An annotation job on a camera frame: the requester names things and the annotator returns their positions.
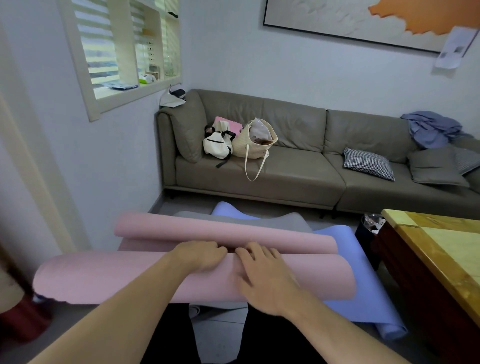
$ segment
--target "black pants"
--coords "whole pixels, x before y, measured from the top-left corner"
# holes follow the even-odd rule
[[[169,304],[163,313],[141,364],[153,363],[201,363],[187,303]],[[325,363],[325,360],[291,322],[249,305],[235,363]]]

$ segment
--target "gray sofa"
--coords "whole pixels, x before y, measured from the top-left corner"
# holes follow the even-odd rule
[[[204,127],[221,116],[246,124],[267,120],[278,135],[255,182],[244,159],[218,159],[203,152]],[[259,97],[191,90],[187,103],[157,114],[163,185],[167,190],[245,198],[346,212],[384,208],[480,219],[480,170],[466,176],[471,188],[431,187],[412,181],[407,155],[419,150],[408,122],[387,116],[325,110]],[[480,141],[456,144],[480,152]],[[346,147],[386,157],[396,181],[343,168]],[[261,160],[249,160],[255,176]]]

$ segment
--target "paper notice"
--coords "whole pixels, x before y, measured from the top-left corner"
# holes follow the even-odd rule
[[[438,56],[435,67],[454,69],[460,66],[463,56],[478,34],[478,29],[454,26]]]

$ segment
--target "hand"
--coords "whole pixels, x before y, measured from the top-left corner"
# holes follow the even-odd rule
[[[227,248],[218,247],[216,242],[185,242],[178,244],[169,254],[193,273],[218,266],[227,255]]]
[[[302,293],[290,268],[277,249],[268,250],[258,243],[235,250],[250,283],[238,278],[238,288],[248,302],[269,315],[285,316]]]

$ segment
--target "painting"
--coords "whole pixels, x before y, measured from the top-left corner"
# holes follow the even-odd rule
[[[441,52],[454,26],[480,28],[480,0],[267,0],[264,25]]]

